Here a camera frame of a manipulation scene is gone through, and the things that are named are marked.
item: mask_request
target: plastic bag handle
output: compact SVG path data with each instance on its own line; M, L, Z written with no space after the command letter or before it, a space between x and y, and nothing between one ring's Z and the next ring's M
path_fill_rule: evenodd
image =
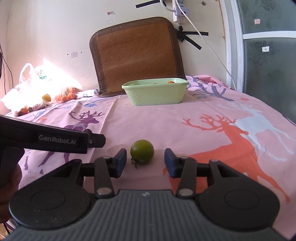
M22 68L21 72L20 72L20 83L24 82L25 78L22 75L24 73L24 71L26 70L26 68L30 66L30 78L34 75L34 67L32 64L30 63L26 63L25 66Z

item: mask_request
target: gray ribbed surface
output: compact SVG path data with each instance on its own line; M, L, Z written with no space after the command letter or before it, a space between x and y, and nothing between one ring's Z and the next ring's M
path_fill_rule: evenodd
M99 200L79 222L55 231L23 227L6 241L283 241L274 230L236 233L205 219L192 201L175 198L171 191L120 191Z

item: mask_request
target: glass panel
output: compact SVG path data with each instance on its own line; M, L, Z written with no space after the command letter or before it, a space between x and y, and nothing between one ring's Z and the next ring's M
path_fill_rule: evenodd
M293 0L237 0L237 3L243 34L296 31L296 3Z
M296 39L246 39L244 54L244 92L296 123Z

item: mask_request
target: woven cushion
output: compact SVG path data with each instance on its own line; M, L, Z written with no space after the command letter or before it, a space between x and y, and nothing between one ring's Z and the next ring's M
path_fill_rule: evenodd
M185 78L178 39L172 23L154 17L118 24L90 39L100 97L125 94L132 80Z

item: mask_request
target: plastic bag of fruit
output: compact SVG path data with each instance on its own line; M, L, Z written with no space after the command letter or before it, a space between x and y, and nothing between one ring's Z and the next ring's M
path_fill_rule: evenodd
M30 67L29 78L23 76L27 67ZM11 110L15 117L32 111L40 110L50 104L64 103L76 99L73 86L66 86L61 79L52 78L46 66L33 67L26 64L20 73L19 84L11 89L1 101Z

